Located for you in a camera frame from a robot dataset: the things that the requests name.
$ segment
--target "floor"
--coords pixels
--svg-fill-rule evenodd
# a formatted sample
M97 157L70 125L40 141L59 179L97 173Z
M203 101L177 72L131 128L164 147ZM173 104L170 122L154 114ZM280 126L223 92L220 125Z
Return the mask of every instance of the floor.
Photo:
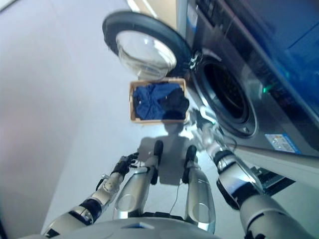
M144 160L158 138L164 155L145 211L171 210L191 136L178 125L129 121L128 86L136 76L108 50L101 29L118 9L128 9L124 0L20 0L0 15L0 100L7 110L0 209L10 238L43 231L88 197L122 155L139 150ZM215 234L243 238L239 213L215 185L216 168L205 152L197 157L211 182ZM172 214L184 215L186 194L181 185ZM111 205L99 221L112 213Z

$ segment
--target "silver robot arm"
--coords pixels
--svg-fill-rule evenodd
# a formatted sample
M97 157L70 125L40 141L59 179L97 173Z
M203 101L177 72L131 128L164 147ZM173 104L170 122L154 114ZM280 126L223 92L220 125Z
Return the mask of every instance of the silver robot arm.
M44 235L52 238L93 224L116 197L124 176L130 167L135 167L138 153L121 157L110 176L103 175L96 191L79 206L55 219Z
M218 170L217 187L240 211L245 239L313 239L274 199L263 193L257 176L224 143L221 129L202 127L203 144Z

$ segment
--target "wire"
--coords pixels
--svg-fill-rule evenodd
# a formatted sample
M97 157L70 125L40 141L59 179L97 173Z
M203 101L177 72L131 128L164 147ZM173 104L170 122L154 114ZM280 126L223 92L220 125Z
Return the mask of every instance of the wire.
M179 186L177 187L176 199L175 199L175 202L174 202L173 206L172 206L171 209L170 209L169 214L173 211L173 208L174 208L174 206L175 206L175 204L176 204L176 202L177 202L177 199L178 199L178 190L179 190L180 185L181 185L181 184L179 184Z
M230 137L228 135L224 135L225 138L228 138L230 140L232 140L234 142L234 147L233 147L233 152L235 152L236 148L237 148L237 141L233 138L233 137Z

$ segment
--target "robotic hand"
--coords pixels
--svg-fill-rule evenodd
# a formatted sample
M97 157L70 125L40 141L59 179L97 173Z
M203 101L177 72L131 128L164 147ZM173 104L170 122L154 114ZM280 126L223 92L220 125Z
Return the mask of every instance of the robotic hand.
M245 239L312 239L277 202L265 195L258 177L225 144L224 134L217 121L204 113L197 112L195 128L200 129L202 148L206 149L217 167L218 189L225 201L240 211ZM168 213L144 212L149 186L157 182L162 151L163 142L158 140L153 155L143 167L138 168L133 165L137 153L121 157L112 174L102 176L90 197L54 220L44 236L37 235L28 239L55 236L61 239L217 239L213 235L215 210L210 184L194 162L196 147L193 145L186 154L182 179L188 184L185 218ZM115 202L113 220L92 225L113 202L130 167L136 169Z
M225 201L240 210L245 239L310 239L301 225L263 193L257 176L224 143L218 124L201 126L202 144L218 170L217 187Z
M95 223L99 216L108 208L116 197L120 184L130 167L135 163L139 153L122 156L110 176L103 175L96 191L79 206L54 220L44 235L52 238Z

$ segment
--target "wall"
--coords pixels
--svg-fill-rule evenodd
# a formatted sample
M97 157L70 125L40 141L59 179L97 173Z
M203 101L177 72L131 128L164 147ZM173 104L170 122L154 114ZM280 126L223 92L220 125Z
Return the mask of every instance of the wall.
M117 62L101 61L90 44L107 51L103 18L126 3L88 1L72 15L78 3L20 0L0 14L0 213L10 238L40 232L78 125L106 80L96 66ZM79 22L86 14L94 24L68 25L70 15ZM87 45L77 41L91 32Z

